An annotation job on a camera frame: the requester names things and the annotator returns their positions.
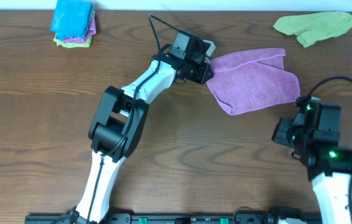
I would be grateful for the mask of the purple microfiber cloth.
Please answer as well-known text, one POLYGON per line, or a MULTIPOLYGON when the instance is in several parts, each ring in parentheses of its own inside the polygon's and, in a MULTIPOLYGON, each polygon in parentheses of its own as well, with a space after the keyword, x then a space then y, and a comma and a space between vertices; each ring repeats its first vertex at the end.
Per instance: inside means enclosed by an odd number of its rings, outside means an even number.
POLYGON ((207 86, 231 116, 294 102, 300 84, 295 74, 284 69, 285 56, 285 49, 265 48, 214 58, 214 77, 207 86))

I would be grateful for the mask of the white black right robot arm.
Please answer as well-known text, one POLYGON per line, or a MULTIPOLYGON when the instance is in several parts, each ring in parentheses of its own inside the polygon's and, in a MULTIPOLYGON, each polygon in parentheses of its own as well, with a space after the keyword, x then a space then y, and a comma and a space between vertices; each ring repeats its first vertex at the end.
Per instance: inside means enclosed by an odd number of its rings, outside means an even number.
POLYGON ((324 129, 307 119, 280 119, 272 141, 293 149, 306 167, 323 223, 352 223, 352 150, 338 145, 337 122, 324 129))

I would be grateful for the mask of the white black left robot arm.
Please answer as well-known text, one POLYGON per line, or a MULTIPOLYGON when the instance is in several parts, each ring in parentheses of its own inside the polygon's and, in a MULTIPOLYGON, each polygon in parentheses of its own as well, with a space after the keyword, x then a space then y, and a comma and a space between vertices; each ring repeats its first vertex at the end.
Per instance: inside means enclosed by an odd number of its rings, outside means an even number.
POLYGON ((88 130, 92 167, 70 223, 101 223, 110 208, 110 196, 124 160, 136 149, 150 103, 175 81, 204 84, 214 76, 208 57, 201 62, 170 55, 154 55, 148 69, 131 84, 108 87, 88 130))

